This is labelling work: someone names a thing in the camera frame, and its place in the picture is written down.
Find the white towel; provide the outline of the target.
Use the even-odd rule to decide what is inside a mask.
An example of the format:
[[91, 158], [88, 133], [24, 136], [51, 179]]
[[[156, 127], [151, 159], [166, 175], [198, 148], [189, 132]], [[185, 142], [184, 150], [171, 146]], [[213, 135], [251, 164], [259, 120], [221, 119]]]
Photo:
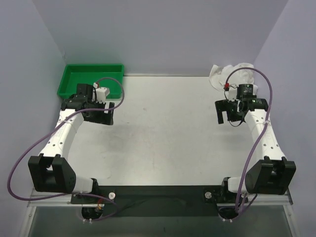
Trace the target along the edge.
[[[227, 77], [230, 75], [230, 73], [236, 69], [239, 68], [254, 68], [252, 64], [249, 63], [239, 63], [235, 66], [233, 65], [227, 65], [224, 67], [220, 67], [218, 65], [213, 65], [210, 75], [209, 75], [209, 81], [213, 88], [215, 88], [218, 91], [223, 92], [224, 91], [224, 85], [226, 83]], [[254, 84], [254, 72], [250, 69], [241, 69], [237, 72], [233, 73], [233, 75], [229, 78], [228, 83], [232, 84], [233, 86], [237, 86], [239, 84]]]

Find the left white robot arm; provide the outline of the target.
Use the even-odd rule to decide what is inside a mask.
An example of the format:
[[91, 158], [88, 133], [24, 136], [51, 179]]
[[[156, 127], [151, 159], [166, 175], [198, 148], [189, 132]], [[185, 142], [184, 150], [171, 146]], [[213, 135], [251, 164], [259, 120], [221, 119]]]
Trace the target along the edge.
[[113, 102], [107, 104], [110, 90], [79, 83], [76, 93], [61, 104], [59, 120], [54, 132], [38, 156], [28, 161], [34, 188], [38, 192], [82, 193], [88, 203], [96, 202], [100, 191], [96, 180], [77, 175], [68, 163], [68, 154], [74, 137], [84, 121], [113, 125]]

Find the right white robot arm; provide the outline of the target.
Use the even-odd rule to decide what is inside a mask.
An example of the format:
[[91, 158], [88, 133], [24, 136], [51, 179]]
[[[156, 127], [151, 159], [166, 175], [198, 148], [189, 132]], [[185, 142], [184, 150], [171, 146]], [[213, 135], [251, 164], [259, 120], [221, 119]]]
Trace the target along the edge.
[[255, 147], [251, 155], [256, 163], [241, 177], [230, 177], [227, 185], [219, 189], [219, 197], [224, 202], [236, 198], [237, 193], [283, 195], [295, 174], [296, 165], [289, 161], [281, 150], [270, 120], [270, 105], [266, 99], [253, 94], [254, 86], [241, 84], [237, 94], [229, 100], [215, 102], [218, 123], [223, 124], [223, 112], [229, 122], [246, 123]]

